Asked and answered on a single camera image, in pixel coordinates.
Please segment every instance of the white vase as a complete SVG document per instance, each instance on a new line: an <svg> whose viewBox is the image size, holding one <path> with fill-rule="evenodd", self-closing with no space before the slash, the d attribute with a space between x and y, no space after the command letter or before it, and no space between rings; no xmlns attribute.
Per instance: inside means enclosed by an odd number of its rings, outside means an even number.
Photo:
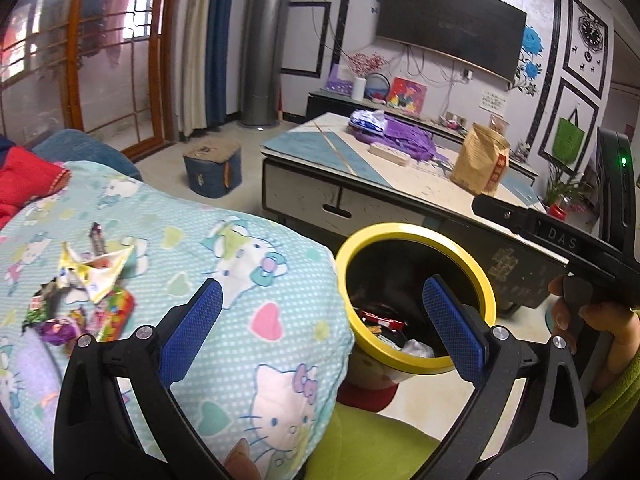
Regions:
<svg viewBox="0 0 640 480"><path fill-rule="evenodd" d="M367 80L363 77L357 77L353 80L353 89L351 90L351 99L354 101L362 101L364 99L364 87Z"/></svg>

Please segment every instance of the blue gripper pad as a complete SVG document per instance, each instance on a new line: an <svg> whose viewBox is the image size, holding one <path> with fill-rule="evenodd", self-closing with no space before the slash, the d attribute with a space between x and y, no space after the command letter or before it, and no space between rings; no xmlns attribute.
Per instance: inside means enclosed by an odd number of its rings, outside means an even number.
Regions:
<svg viewBox="0 0 640 480"><path fill-rule="evenodd" d="M432 276L424 282L422 303L460 377L478 387L488 357L486 341L470 326L473 321L458 298L439 276Z"/></svg>
<svg viewBox="0 0 640 480"><path fill-rule="evenodd" d="M222 287L208 279L186 305L187 313L169 336L160 355L160 381L169 388L184 379L222 311Z"/></svg>

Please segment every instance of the hand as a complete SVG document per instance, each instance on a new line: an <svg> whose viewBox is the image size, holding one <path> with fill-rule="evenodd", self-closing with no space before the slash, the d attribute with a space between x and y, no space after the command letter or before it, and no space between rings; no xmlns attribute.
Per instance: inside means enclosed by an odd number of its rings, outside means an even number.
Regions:
<svg viewBox="0 0 640 480"><path fill-rule="evenodd" d="M551 294L562 296L563 279L564 276L558 276L549 283L548 290ZM613 301L582 306L578 314L594 330L611 332L614 337L605 367L591 386L594 392L601 394L622 375L638 352L640 318L628 306ZM562 336L571 348L571 352L575 353L575 337L567 332L571 315L562 297L551 310L551 316L555 323L552 334Z"/></svg>
<svg viewBox="0 0 640 480"><path fill-rule="evenodd" d="M241 438L223 464L234 480L260 480L260 472L249 457L249 443Z"/></svg>

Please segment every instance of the blue storage box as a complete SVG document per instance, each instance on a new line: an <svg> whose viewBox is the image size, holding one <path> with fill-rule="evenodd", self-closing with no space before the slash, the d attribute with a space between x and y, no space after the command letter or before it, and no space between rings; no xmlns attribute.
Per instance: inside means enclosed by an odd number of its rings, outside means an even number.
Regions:
<svg viewBox="0 0 640 480"><path fill-rule="evenodd" d="M220 198L242 183L240 144L235 140L209 137L182 156L189 187L199 195Z"/></svg>

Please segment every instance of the bed sheet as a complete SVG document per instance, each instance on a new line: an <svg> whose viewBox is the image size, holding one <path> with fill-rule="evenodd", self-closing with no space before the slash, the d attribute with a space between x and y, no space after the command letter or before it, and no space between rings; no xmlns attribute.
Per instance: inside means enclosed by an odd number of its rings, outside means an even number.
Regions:
<svg viewBox="0 0 640 480"><path fill-rule="evenodd" d="M100 164L66 167L67 188L0 231L0 402L27 442L52 467L68 355L22 333L22 320L55 276L62 242L88 252L98 222L108 250L134 246L118 282L136 300L123 337L157 324L206 278L221 283L224 310L172 392L217 458L246 437L263 478L292 478L322 436L353 345L332 254L267 219L174 198ZM94 308L73 290L58 312L79 306ZM143 447L161 457L128 381L120 387Z"/></svg>

